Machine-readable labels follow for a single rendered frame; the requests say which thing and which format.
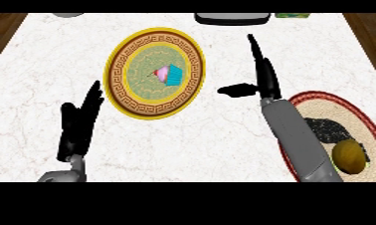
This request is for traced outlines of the beige plate with red rim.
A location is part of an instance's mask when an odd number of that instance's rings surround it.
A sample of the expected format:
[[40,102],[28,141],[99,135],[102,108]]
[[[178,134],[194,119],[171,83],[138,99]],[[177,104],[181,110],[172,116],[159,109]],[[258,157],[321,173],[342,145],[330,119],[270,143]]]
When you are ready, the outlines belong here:
[[304,117],[337,122],[349,137],[364,146],[370,161],[358,174],[348,175],[339,171],[343,181],[376,182],[376,124],[366,113],[346,100],[324,92],[302,92],[289,101]]

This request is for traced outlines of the black speckled food piece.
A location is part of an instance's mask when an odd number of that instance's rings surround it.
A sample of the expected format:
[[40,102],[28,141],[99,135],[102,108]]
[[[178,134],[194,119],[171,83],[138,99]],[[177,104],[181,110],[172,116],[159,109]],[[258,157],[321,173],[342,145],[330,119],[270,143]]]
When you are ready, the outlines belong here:
[[348,130],[335,120],[311,117],[307,117],[304,120],[321,143],[336,144],[342,140],[354,140]]

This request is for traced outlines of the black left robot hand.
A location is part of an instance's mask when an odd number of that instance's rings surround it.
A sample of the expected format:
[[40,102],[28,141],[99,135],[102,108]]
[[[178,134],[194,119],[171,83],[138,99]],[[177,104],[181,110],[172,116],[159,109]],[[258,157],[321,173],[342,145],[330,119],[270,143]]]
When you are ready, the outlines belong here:
[[82,105],[72,103],[60,106],[62,135],[59,141],[57,160],[68,162],[74,155],[85,156],[90,148],[94,123],[105,98],[100,82],[94,81],[87,92]]

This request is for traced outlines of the yellow-brown round fruit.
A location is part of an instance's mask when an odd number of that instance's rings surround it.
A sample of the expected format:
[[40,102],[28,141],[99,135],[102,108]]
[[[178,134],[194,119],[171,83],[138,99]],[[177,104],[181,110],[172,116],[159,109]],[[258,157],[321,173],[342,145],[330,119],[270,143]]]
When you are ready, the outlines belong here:
[[354,139],[340,140],[332,149],[332,160],[337,169],[352,175],[366,167],[366,154]]

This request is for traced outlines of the green patterned box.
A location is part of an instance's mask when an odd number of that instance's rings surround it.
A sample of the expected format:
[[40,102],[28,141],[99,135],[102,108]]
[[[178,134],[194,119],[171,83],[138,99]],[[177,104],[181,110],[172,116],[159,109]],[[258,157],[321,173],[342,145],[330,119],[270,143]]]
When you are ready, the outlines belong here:
[[308,18],[309,13],[274,13],[276,18]]

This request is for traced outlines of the round yellow patterned placemat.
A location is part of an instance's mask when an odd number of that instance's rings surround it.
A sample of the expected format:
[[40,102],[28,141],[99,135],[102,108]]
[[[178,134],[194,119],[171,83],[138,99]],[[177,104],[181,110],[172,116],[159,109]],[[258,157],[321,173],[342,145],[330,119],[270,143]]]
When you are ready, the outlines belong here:
[[130,117],[165,118],[194,99],[203,76],[194,39],[177,29],[149,28],[121,42],[107,59],[103,85],[109,101]]

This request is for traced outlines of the pink cupcake with blue wrapper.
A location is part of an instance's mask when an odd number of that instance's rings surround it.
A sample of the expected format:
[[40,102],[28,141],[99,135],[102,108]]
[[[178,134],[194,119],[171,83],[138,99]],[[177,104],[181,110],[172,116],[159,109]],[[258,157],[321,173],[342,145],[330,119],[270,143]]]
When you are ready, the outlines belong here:
[[178,86],[183,83],[183,69],[174,64],[162,66],[152,71],[152,75],[158,78],[165,86]]

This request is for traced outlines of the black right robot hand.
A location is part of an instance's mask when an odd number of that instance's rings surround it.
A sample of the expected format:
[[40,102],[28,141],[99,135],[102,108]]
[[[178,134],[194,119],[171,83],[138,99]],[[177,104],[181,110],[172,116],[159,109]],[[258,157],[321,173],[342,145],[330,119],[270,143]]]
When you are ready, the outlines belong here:
[[256,84],[236,84],[227,87],[221,87],[217,92],[220,94],[228,95],[231,98],[253,96],[255,93],[259,93],[259,97],[262,99],[271,98],[274,100],[280,100],[280,87],[271,63],[261,54],[259,46],[253,36],[248,34],[246,37],[251,44],[251,53],[255,61]]

